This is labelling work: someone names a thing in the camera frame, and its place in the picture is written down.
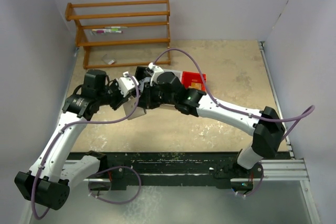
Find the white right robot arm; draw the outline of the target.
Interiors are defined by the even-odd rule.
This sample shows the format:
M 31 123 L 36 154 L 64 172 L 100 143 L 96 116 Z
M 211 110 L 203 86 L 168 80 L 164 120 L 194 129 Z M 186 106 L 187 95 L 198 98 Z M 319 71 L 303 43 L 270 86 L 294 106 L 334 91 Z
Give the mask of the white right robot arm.
M 213 101 L 211 96 L 198 89 L 185 88 L 172 72 L 160 74 L 155 81 L 145 77 L 140 81 L 142 94 L 139 106 L 155 109 L 171 105 L 185 115 L 220 121 L 252 136 L 252 142 L 242 149 L 237 165 L 251 169 L 263 158 L 274 158 L 278 152 L 285 129 L 277 112 L 271 107 L 263 110 L 243 108 L 223 101 Z

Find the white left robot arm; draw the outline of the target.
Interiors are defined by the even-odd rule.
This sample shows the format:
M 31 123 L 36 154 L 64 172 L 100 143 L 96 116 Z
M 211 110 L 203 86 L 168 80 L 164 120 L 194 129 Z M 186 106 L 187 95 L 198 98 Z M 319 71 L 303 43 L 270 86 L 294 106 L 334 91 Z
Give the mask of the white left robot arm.
M 83 84 L 65 100 L 58 125 L 38 159 L 27 172 L 16 175 L 14 183 L 23 198 L 58 210 L 82 180 L 106 168 L 106 157 L 92 151 L 71 168 L 64 168 L 64 164 L 77 138 L 100 107 L 108 105 L 116 110 L 133 93 L 139 93 L 139 83 L 128 72 L 110 80 L 102 70 L 89 70 Z

